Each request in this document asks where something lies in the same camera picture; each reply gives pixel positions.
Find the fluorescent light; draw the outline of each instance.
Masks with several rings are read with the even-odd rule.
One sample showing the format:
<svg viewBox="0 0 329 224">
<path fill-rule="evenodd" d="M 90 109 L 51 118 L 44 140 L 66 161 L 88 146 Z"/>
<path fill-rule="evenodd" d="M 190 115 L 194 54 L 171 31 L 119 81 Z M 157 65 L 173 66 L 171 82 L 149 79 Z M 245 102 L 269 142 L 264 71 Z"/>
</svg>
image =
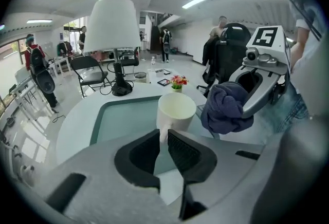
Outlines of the fluorescent light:
<svg viewBox="0 0 329 224">
<path fill-rule="evenodd" d="M 50 23 L 52 20 L 28 20 L 27 24 L 32 24 L 32 23 Z"/>
<path fill-rule="evenodd" d="M 185 9 L 188 9 L 202 1 L 205 1 L 205 0 L 192 0 L 191 2 L 188 2 L 187 4 L 185 4 L 184 6 L 182 6 L 182 8 L 185 8 Z"/>
</svg>

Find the round table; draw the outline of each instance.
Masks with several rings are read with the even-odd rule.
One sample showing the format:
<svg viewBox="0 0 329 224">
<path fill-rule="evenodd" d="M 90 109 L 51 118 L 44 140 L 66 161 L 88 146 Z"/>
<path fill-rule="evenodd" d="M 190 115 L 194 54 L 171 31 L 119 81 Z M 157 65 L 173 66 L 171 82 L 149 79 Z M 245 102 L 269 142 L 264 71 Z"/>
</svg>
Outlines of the round table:
<svg viewBox="0 0 329 224">
<path fill-rule="evenodd" d="M 110 91 L 110 87 L 102 88 L 102 93 Z M 195 89 L 183 91 L 191 97 L 196 105 L 206 103 L 206 98 Z M 144 97 L 161 96 L 168 93 L 165 87 L 146 83 L 135 83 L 133 91 L 125 96 L 117 97 L 113 94 L 104 96 L 99 91 L 80 101 L 66 116 L 58 134 L 56 143 L 56 160 L 61 164 L 79 151 L 90 146 L 90 139 L 100 108 L 107 102 L 139 99 Z"/>
</svg>

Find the white floor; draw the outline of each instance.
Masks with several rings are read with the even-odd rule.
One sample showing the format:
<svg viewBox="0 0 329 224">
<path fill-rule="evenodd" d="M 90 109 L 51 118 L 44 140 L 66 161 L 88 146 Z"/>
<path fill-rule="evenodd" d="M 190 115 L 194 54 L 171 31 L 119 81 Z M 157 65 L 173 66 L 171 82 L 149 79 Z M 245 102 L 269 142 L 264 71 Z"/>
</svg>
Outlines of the white floor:
<svg viewBox="0 0 329 224">
<path fill-rule="evenodd" d="M 139 66 L 135 67 L 135 73 L 144 71 L 147 73 L 147 69 L 151 67 L 151 56 L 148 52 L 144 52 L 141 55 L 142 58 L 146 58 L 145 61 L 140 61 Z M 172 68 L 177 70 L 182 75 L 185 75 L 189 82 L 193 86 L 206 85 L 202 79 L 202 74 L 205 70 L 205 66 L 199 63 L 193 62 L 192 57 L 187 55 L 170 55 L 169 63 L 162 63 L 161 57 L 157 57 L 156 65 L 154 68 Z M 106 70 L 107 64 L 104 64 L 102 68 Z M 132 72 L 132 67 L 126 67 L 125 72 Z M 94 70 L 84 70 L 81 75 L 86 75 Z M 56 90 L 55 95 L 59 102 L 59 106 L 56 107 L 59 112 L 59 116 L 67 115 L 70 110 L 81 100 L 83 100 L 77 75 L 72 72 L 70 76 L 68 72 L 64 73 L 64 77 L 59 75 L 55 79 Z M 109 73 L 108 79 L 111 81 L 114 79 L 114 74 Z M 93 91 L 85 86 L 84 93 L 90 95 Z M 65 117 L 58 118 L 57 122 L 53 120 L 57 117 L 46 102 L 42 103 L 42 107 L 37 108 L 35 100 L 33 101 L 33 111 L 35 116 L 38 117 L 38 121 L 42 124 L 42 128 L 37 126 L 34 122 L 28 121 L 27 118 L 18 111 L 15 114 L 15 125 L 12 128 L 8 128 L 5 132 L 7 139 L 11 145 L 17 145 L 22 153 L 22 163 L 24 165 L 33 165 L 35 170 L 32 174 L 32 181 L 37 183 L 40 177 L 47 174 L 50 170 L 56 167 L 55 148 L 58 137 L 59 129 L 62 125 Z M 258 143 L 255 137 L 250 131 L 248 133 L 231 133 L 223 136 L 224 140 L 238 141 L 238 142 L 250 142 Z M 162 174 L 160 177 L 161 186 L 161 197 L 167 205 L 172 202 L 179 200 L 178 196 L 181 194 L 182 189 L 182 178 L 172 185 L 169 184 L 168 179 L 179 178 L 177 171 L 167 172 Z"/>
</svg>

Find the blue cloth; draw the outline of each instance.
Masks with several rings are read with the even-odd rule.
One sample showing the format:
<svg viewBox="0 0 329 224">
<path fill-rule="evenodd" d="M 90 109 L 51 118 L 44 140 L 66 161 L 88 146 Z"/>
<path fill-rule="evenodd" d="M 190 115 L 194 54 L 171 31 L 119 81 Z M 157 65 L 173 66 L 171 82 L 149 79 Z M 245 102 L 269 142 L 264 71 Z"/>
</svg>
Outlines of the blue cloth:
<svg viewBox="0 0 329 224">
<path fill-rule="evenodd" d="M 228 134 L 243 131 L 253 124 L 253 116 L 241 118 L 248 92 L 236 82 L 214 85 L 201 114 L 202 126 L 211 132 Z"/>
</svg>

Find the black office chair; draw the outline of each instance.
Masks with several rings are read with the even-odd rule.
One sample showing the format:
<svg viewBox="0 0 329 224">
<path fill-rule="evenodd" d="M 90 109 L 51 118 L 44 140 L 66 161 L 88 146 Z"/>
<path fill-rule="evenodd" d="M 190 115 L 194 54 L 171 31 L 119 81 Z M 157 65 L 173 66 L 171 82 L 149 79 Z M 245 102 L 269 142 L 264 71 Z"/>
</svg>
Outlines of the black office chair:
<svg viewBox="0 0 329 224">
<path fill-rule="evenodd" d="M 79 84 L 80 84 L 80 88 L 81 88 L 83 98 L 85 98 L 85 95 L 83 94 L 82 86 L 88 85 L 91 89 L 93 89 L 93 91 L 95 91 L 94 88 L 97 88 L 97 87 L 100 87 L 100 86 L 91 87 L 90 85 L 103 83 L 104 87 L 106 87 L 105 79 L 108 81 L 108 83 L 110 83 L 108 78 L 107 78 L 108 72 L 103 71 L 101 66 L 99 65 L 98 61 L 95 60 L 94 58 L 90 57 L 90 56 L 75 58 L 75 59 L 71 60 L 70 65 L 71 65 L 71 68 L 78 75 Z M 77 70 L 91 68 L 91 67 L 99 67 L 100 71 L 99 72 L 91 72 L 90 74 L 87 75 L 86 78 L 82 78 L 77 73 Z"/>
<path fill-rule="evenodd" d="M 121 63 L 121 66 L 122 66 L 122 73 L 123 75 L 128 75 L 128 74 L 134 74 L 134 70 L 135 70 L 135 66 L 138 66 L 139 65 L 139 60 L 138 60 L 138 49 L 139 47 L 136 47 L 134 51 L 131 51 L 131 52 L 123 52 L 120 56 L 119 56 L 119 60 L 120 60 L 120 63 Z M 127 57 L 127 56 L 134 56 L 133 59 L 123 59 L 124 57 Z M 127 66 L 133 66 L 133 72 L 132 73 L 125 73 L 124 72 L 124 67 L 127 67 Z"/>
<path fill-rule="evenodd" d="M 241 67 L 242 60 L 246 56 L 246 45 L 251 38 L 249 30 L 242 24 L 229 23 L 224 28 L 226 30 L 216 43 L 214 83 L 218 81 L 218 84 L 229 81 L 231 75 Z M 205 97 L 208 96 L 214 83 L 207 86 L 204 92 Z"/>
</svg>

